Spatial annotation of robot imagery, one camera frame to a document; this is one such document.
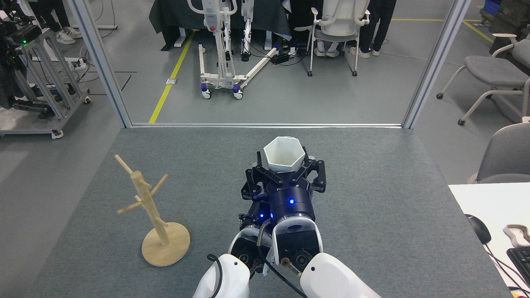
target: white chair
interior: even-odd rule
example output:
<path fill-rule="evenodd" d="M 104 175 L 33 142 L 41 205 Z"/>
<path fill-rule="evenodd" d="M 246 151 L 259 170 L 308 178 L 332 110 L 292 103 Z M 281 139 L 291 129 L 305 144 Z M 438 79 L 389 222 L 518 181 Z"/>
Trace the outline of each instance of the white chair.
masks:
<path fill-rule="evenodd" d="M 359 43 L 360 27 L 369 23 L 368 15 L 370 13 L 366 10 L 368 2 L 369 0 L 324 0 L 322 19 L 320 20 L 316 19 L 317 9 L 311 8 L 314 19 L 310 34 L 311 62 L 307 72 L 308 76 L 313 76 L 313 48 L 316 39 L 343 42 L 341 51 L 343 56 L 347 41 L 356 40 L 357 44 Z M 357 76 L 358 48 L 355 55 L 355 67 L 351 71 L 352 76 Z M 309 41 L 306 50 L 310 50 Z"/>
<path fill-rule="evenodd" d="M 484 92 L 475 104 L 467 111 L 467 113 L 458 120 L 458 125 L 464 125 L 468 117 L 485 99 L 490 98 L 493 94 L 506 95 L 522 95 L 523 108 L 522 114 L 526 116 L 528 113 L 528 87 L 530 86 L 530 77 L 523 73 L 519 68 L 513 65 L 506 59 L 496 58 L 496 56 L 505 50 L 511 49 L 513 57 L 525 66 L 530 66 L 530 36 L 519 42 L 515 40 L 514 34 L 496 33 L 495 37 L 507 37 L 511 44 L 496 50 L 491 57 L 487 56 L 467 56 L 464 58 L 464 66 L 460 67 L 456 73 L 451 77 L 444 89 L 436 95 L 437 99 L 444 97 L 445 91 L 449 85 L 454 81 L 456 76 L 465 68 L 469 70 L 470 74 L 476 77 L 479 81 L 490 85 L 491 90 Z"/>

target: floor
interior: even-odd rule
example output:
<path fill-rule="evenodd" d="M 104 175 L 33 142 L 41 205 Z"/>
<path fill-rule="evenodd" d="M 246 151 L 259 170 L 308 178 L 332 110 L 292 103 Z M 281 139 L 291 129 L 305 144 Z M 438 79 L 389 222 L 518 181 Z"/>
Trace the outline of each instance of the floor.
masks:
<path fill-rule="evenodd" d="M 90 3 L 96 17 L 104 3 L 98 23 L 113 23 L 110 2 Z M 182 49 L 159 51 L 162 36 L 154 33 L 147 20 L 151 4 L 114 0 L 119 29 L 104 38 L 127 110 L 137 123 L 152 120 L 165 81 L 182 54 Z M 342 57 L 316 59 L 313 77 L 305 75 L 308 59 L 291 67 L 268 65 L 245 89 L 241 101 L 223 90 L 211 100 L 200 96 L 194 39 L 156 123 L 400 123 L 448 5 L 442 0 L 398 2 L 394 13 L 398 20 L 390 26 L 388 44 L 380 57 L 359 62 L 356 78 L 349 75 Z M 481 1 L 473 0 L 466 19 L 479 18 L 477 5 Z M 409 18 L 429 21 L 399 20 Z M 490 36 L 486 28 L 477 28 Z M 487 89 L 465 72 L 442 100 L 435 99 L 463 57 L 487 55 L 490 46 L 472 29 L 460 27 L 434 83 L 432 100 L 415 129 L 448 184 L 465 183 L 477 170 L 493 133 L 519 117 L 507 102 L 518 107 L 520 101 L 498 98 L 503 114 L 493 101 L 487 101 L 465 126 L 457 125 Z M 85 56 L 82 47 L 78 42 L 63 49 L 69 56 Z M 249 63 L 255 63 L 254 57 Z M 245 72 L 249 65 L 239 62 L 236 67 Z M 91 81 L 97 78 L 93 71 L 89 69 L 82 80 L 91 89 L 92 103 L 79 108 L 62 139 L 52 141 L 49 135 L 0 138 L 0 297 L 24 297 L 120 129 L 100 82 Z M 285 87 L 285 82 L 294 87 Z M 275 86 L 272 95 L 270 86 Z"/>

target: blue box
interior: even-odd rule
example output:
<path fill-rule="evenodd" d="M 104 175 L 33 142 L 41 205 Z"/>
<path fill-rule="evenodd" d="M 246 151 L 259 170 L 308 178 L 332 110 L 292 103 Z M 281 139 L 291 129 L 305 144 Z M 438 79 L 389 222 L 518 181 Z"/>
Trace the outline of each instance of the blue box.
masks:
<path fill-rule="evenodd" d="M 497 1 L 494 1 L 494 0 L 486 0 L 486 2 L 484 3 L 483 9 L 491 15 L 495 15 L 495 12 L 499 10 L 499 3 L 497 3 Z"/>

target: round wooden base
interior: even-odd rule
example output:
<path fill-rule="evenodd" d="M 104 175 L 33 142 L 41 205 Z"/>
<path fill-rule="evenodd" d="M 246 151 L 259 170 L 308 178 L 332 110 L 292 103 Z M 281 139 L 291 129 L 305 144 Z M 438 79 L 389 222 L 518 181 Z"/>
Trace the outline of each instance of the round wooden base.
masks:
<path fill-rule="evenodd" d="M 149 264 L 154 266 L 169 266 L 180 260 L 190 247 L 190 233 L 179 223 L 167 223 L 169 244 L 162 245 L 155 229 L 152 229 L 142 243 L 142 254 Z"/>

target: computer mouse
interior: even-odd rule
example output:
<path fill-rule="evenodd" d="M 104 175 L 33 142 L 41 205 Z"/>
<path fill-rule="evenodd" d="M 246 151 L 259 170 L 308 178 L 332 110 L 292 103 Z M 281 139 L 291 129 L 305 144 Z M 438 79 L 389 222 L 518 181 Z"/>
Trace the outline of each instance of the computer mouse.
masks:
<path fill-rule="evenodd" d="M 473 228 L 473 231 L 475 231 L 475 234 L 477 237 L 479 237 L 479 240 L 482 244 L 486 244 L 491 241 L 491 235 L 490 231 L 488 231 L 488 228 L 486 225 L 482 222 L 482 220 L 478 219 L 477 217 L 469 214 L 465 214 L 467 217 L 467 220 L 471 224 L 471 227 Z"/>

